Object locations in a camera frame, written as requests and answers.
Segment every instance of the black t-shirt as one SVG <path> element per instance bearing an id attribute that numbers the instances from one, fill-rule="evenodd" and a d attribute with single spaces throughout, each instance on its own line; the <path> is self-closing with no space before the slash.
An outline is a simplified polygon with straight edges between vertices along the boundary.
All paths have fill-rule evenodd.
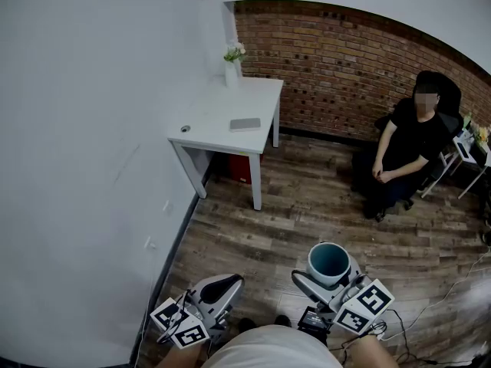
<path id="1" fill-rule="evenodd" d="M 447 144 L 448 132 L 438 114 L 424 123 L 418 122 L 412 98 L 399 101 L 390 121 L 397 130 L 390 138 L 384 161 L 387 157 L 393 167 L 411 163 L 419 156 L 431 161 Z"/>

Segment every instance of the black cable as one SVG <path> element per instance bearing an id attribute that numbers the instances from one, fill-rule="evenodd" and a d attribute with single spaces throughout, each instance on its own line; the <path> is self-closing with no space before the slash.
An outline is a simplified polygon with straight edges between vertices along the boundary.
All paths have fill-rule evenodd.
<path id="1" fill-rule="evenodd" d="M 410 357 L 414 357 L 414 359 L 416 360 L 420 360 L 418 359 L 414 354 L 412 354 L 410 351 L 409 351 L 409 346 L 407 345 L 407 337 L 406 337 L 406 329 L 404 328 L 404 322 L 402 321 L 401 317 L 399 316 L 399 314 L 397 313 L 396 310 L 389 310 L 389 311 L 392 311 L 396 314 L 396 316 L 399 318 L 399 321 L 400 321 L 400 326 L 402 327 L 402 334 L 404 335 L 404 346 L 406 347 L 406 351 L 404 353 L 402 353 L 397 359 L 396 359 L 396 363 L 407 363 L 407 361 L 410 359 Z M 407 356 L 406 359 L 404 361 L 400 361 L 400 359 L 402 358 L 402 356 Z"/>
<path id="2" fill-rule="evenodd" d="M 168 340 L 170 340 L 170 338 L 176 333 L 176 331 L 179 330 L 179 327 L 181 325 L 181 323 L 183 322 L 183 313 L 184 313 L 184 305 L 186 304 L 186 299 L 187 299 L 187 295 L 188 293 L 190 292 L 190 290 L 188 289 L 186 291 L 186 293 L 184 294 L 184 300 L 183 300 L 183 305 L 181 305 L 181 312 L 180 312 L 180 319 L 179 319 L 179 323 L 177 324 L 177 326 L 174 328 L 174 331 L 171 333 L 171 334 L 167 334 L 167 337 L 164 341 L 162 341 L 162 343 L 164 342 L 167 342 Z"/>
<path id="3" fill-rule="evenodd" d="M 367 335 L 371 335 L 370 331 L 371 330 L 379 330 L 379 329 L 383 329 L 382 330 L 382 333 L 384 333 L 386 330 L 387 330 L 387 323 L 385 323 L 383 320 L 381 320 L 380 322 L 376 323 L 376 324 L 372 324 L 367 331 L 365 331 L 364 333 L 362 333 L 361 335 L 358 335 L 357 337 L 355 338 L 351 338 L 350 340 L 346 340 L 345 342 L 343 342 L 341 344 L 341 347 L 340 348 L 337 348 L 337 349 L 330 349 L 330 351 L 335 351 L 335 350 L 344 350 L 344 359 L 343 359 L 343 362 L 341 363 L 341 365 L 343 366 L 344 363 L 346 363 L 346 360 L 348 359 L 348 347 L 346 347 L 344 344 L 345 343 L 349 343 L 351 344 L 351 342 L 353 342 L 354 340 L 357 340 L 359 338 L 363 338 Z"/>
<path id="4" fill-rule="evenodd" d="M 210 339 L 210 340 L 209 340 L 208 349 L 206 350 L 206 359 L 207 359 L 207 360 L 209 360 L 209 354 L 210 354 L 210 353 L 211 353 L 211 351 L 212 351 L 212 345 L 213 345 L 213 343 L 212 343 L 212 340 Z"/>
<path id="5" fill-rule="evenodd" d="M 439 363 L 438 361 L 435 361 L 435 360 L 425 360 L 425 359 L 421 359 L 419 358 L 418 356 L 412 354 L 410 351 L 409 351 L 409 346 L 407 345 L 407 338 L 406 338 L 406 329 L 404 328 L 404 322 L 402 321 L 402 319 L 400 318 L 399 314 L 397 313 L 396 310 L 389 310 L 389 311 L 393 311 L 397 317 L 399 318 L 399 321 L 400 321 L 400 327 L 402 328 L 402 334 L 404 335 L 404 345 L 406 347 L 406 352 L 402 353 L 397 359 L 396 359 L 396 363 L 400 363 L 400 364 L 403 364 L 403 363 L 407 363 L 408 360 L 411 358 L 411 357 L 414 357 L 414 361 L 416 360 L 419 360 L 419 361 L 423 361 L 424 363 L 426 364 L 430 364 L 430 365 L 444 365 L 444 364 L 461 364 L 461 363 L 472 363 L 472 360 L 467 360 L 467 361 L 449 361 L 447 363 Z M 402 356 L 407 356 L 406 359 L 404 361 L 399 361 L 399 359 L 402 357 Z"/>

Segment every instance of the man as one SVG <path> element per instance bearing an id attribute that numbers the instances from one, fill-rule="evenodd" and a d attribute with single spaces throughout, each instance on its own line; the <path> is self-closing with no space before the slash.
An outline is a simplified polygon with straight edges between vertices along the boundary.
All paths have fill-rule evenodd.
<path id="1" fill-rule="evenodd" d="M 377 152 L 353 157 L 354 187 L 367 196 L 367 218 L 381 221 L 385 209 L 398 199 L 409 199 L 422 183 L 422 168 L 447 144 L 448 130 L 437 116 L 439 101 L 435 84 L 418 84 L 414 98 L 404 98 L 395 107 Z"/>
<path id="2" fill-rule="evenodd" d="M 201 345 L 173 347 L 156 368 L 194 368 Z M 350 345 L 354 368 L 398 368 L 374 335 Z M 319 340 L 286 326 L 264 326 L 241 333 L 207 360 L 203 368 L 341 368 Z"/>

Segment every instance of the wall outlet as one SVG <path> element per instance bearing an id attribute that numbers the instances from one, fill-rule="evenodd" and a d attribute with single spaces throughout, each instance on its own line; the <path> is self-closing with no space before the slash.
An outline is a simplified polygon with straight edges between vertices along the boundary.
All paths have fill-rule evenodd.
<path id="1" fill-rule="evenodd" d="M 173 210 L 174 210 L 174 205 L 167 200 L 165 205 L 163 205 L 162 207 L 162 211 L 166 215 L 171 215 Z"/>
<path id="2" fill-rule="evenodd" d="M 157 246 L 152 242 L 152 236 L 148 236 L 143 245 L 143 249 L 157 249 Z"/>

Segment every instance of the tabletop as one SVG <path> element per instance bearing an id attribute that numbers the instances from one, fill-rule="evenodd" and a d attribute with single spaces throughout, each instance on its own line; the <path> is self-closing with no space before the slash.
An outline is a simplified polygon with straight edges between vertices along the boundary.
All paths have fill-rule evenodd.
<path id="1" fill-rule="evenodd" d="M 462 151 L 460 150 L 458 143 L 461 143 L 463 148 L 466 149 L 468 156 L 464 156 L 462 154 Z M 453 138 L 453 144 L 455 145 L 457 151 L 459 152 L 459 155 L 460 155 L 460 158 L 462 159 L 462 161 L 467 162 L 467 163 L 477 164 L 476 160 L 470 155 L 470 151 L 469 151 L 472 143 L 473 143 L 473 138 L 472 138 L 470 132 L 467 130 L 464 130 L 463 134 L 460 137 L 455 136 Z M 483 146 L 483 148 L 486 151 L 486 155 L 487 155 L 485 166 L 491 166 L 491 150 L 489 149 L 487 144 L 485 144 Z"/>
<path id="2" fill-rule="evenodd" d="M 269 127 L 275 113 L 283 80 L 240 77 L 236 89 L 216 76 L 187 110 L 180 113 L 169 127 L 168 139 L 183 146 L 198 145 L 259 153 L 264 150 Z M 261 128 L 230 132 L 230 120 L 258 117 Z M 188 132 L 181 127 L 189 126 Z"/>

